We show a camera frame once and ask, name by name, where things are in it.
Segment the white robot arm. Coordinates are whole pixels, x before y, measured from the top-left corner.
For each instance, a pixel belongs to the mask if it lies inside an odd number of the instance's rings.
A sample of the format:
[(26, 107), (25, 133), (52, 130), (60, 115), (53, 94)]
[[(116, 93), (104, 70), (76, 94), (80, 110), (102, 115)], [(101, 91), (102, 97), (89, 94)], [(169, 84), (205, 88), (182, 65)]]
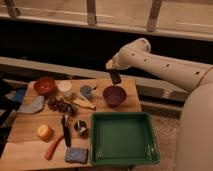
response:
[(107, 70), (144, 70), (182, 89), (183, 102), (174, 171), (213, 171), (213, 64), (151, 53), (139, 38), (122, 46), (105, 64)]

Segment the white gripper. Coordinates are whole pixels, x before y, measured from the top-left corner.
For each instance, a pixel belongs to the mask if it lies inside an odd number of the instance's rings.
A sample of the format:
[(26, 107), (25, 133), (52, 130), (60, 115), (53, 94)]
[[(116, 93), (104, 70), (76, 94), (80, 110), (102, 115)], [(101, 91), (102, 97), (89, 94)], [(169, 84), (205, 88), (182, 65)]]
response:
[(112, 69), (117, 69), (117, 70), (124, 70), (126, 68), (126, 65), (122, 63), (120, 60), (119, 54), (116, 53), (112, 59), (110, 59), (106, 65), (105, 65), (106, 70), (112, 70)]

